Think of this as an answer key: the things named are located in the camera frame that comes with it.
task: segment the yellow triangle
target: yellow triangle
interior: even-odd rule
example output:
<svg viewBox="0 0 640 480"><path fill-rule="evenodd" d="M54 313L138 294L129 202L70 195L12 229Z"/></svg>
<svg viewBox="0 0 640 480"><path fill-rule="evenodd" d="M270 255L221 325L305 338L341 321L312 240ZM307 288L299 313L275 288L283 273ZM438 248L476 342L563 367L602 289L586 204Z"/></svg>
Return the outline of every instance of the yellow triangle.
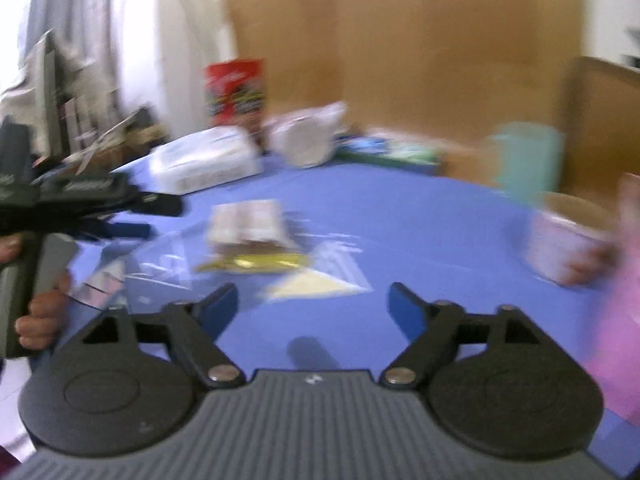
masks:
<svg viewBox="0 0 640 480"><path fill-rule="evenodd" d="M303 269L270 286L265 296L268 300L293 300L295 298L328 298L359 294L366 290L352 283L313 269Z"/></svg>

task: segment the blue table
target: blue table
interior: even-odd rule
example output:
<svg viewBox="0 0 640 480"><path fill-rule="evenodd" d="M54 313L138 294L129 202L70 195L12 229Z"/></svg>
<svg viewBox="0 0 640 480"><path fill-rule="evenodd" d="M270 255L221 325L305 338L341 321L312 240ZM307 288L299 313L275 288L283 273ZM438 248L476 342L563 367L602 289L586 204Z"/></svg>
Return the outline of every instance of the blue table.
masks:
<svg viewBox="0 0 640 480"><path fill-rule="evenodd" d="M152 189L145 159L126 171ZM290 170L267 158L262 175L189 196L183 218L123 214L118 220L151 220L164 235L159 246L136 250L148 253L142 259L178 240L183 256L198 263L211 207L262 198L281 202L306 248L345 249L348 269L337 273L366 292L268 303L261 292L274 278L204 274L190 276L186 288L163 285L149 291L145 287L152 285L141 282L140 291L128 291L132 310L194 300L233 281L240 291L240 313L218 344L248 375L256 368L368 368L377 376L407 344L386 312L389 285L403 282L426 300L455 301L470 312L492 313L499 304L516 304L578 361L589 355L602 287L560 288L535 276L522 259L530 210L473 184L357 164ZM74 264L76 278L87 277L100 260L131 249L115 244L101 253L87 247ZM330 255L327 265L343 263L335 264ZM146 301L136 303L138 297ZM73 304L69 334L97 314ZM640 462L640 429L607 412L591 452L625 475Z"/></svg>

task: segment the red snack bag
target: red snack bag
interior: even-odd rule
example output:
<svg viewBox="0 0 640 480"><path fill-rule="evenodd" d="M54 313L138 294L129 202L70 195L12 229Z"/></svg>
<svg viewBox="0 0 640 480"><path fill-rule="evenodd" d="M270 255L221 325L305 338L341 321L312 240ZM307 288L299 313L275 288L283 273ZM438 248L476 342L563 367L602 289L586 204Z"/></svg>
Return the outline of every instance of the red snack bag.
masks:
<svg viewBox="0 0 640 480"><path fill-rule="evenodd" d="M207 104L213 126L242 126L264 150L262 61L236 59L207 67Z"/></svg>

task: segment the pink object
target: pink object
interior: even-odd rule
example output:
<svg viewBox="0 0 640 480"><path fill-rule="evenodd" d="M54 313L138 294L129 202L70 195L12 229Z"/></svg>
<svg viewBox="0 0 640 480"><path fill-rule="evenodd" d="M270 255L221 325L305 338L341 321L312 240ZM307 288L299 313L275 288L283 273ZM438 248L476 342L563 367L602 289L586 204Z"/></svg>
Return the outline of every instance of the pink object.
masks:
<svg viewBox="0 0 640 480"><path fill-rule="evenodd" d="M621 261L598 323L587 370L607 409L640 426L640 177L620 185Z"/></svg>

